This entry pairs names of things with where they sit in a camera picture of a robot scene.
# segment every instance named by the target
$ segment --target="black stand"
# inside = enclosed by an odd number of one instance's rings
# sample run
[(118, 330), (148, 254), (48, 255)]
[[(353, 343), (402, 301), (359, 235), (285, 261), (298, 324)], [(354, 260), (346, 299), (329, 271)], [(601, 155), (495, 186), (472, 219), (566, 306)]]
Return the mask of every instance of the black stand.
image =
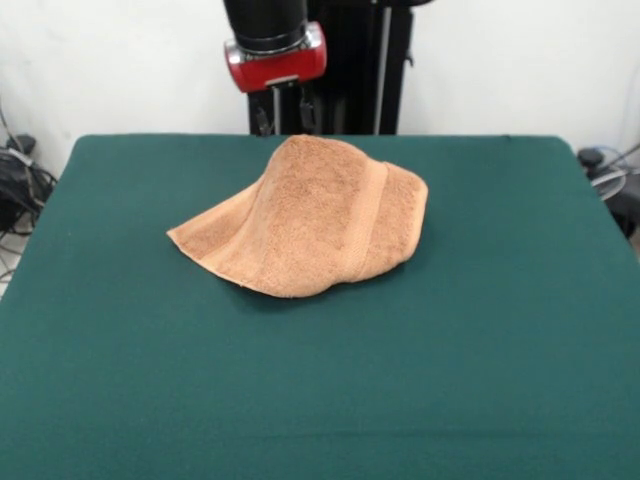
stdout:
[[(404, 66), (410, 58), (411, 6), (430, 0), (310, 0), (309, 20), (322, 25), (327, 40), (325, 75), (305, 85), (315, 126), (304, 128), (299, 87), (279, 91), (282, 134), (395, 134)], [(274, 121), (274, 94), (249, 95), (252, 134), (261, 132), (256, 105)]]

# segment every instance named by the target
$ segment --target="green felt surface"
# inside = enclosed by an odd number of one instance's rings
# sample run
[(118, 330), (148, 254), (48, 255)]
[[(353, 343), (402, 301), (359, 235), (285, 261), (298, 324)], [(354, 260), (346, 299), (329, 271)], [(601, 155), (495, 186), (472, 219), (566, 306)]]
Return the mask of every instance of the green felt surface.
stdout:
[(0, 305), (0, 478), (640, 478), (640, 268), (554, 138), (352, 138), (430, 197), (404, 266), (306, 300), (165, 231), (279, 138), (86, 137)]

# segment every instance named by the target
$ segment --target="towel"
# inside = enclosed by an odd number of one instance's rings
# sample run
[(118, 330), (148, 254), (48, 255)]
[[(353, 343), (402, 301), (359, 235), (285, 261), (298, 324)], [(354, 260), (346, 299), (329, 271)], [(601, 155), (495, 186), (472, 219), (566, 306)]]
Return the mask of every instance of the towel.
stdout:
[(428, 188), (346, 142), (287, 138), (245, 190), (167, 232), (215, 275), (308, 297), (388, 272), (414, 254)]

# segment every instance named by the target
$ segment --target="black cylinder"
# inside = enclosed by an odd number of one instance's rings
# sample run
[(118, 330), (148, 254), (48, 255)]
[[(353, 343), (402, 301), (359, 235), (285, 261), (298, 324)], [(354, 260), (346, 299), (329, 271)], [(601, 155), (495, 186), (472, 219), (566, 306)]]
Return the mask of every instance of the black cylinder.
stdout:
[(306, 0), (224, 0), (236, 42), (243, 50), (287, 50), (304, 38)]

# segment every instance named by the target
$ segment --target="white wall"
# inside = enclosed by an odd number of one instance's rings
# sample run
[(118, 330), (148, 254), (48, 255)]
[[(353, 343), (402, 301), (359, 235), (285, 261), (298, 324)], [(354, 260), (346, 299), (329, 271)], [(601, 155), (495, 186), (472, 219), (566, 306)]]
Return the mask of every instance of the white wall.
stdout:
[[(416, 17), (402, 133), (640, 140), (637, 0), (436, 0)], [(230, 36), (222, 0), (2, 0), (5, 113), (56, 172), (85, 133), (245, 132)]]

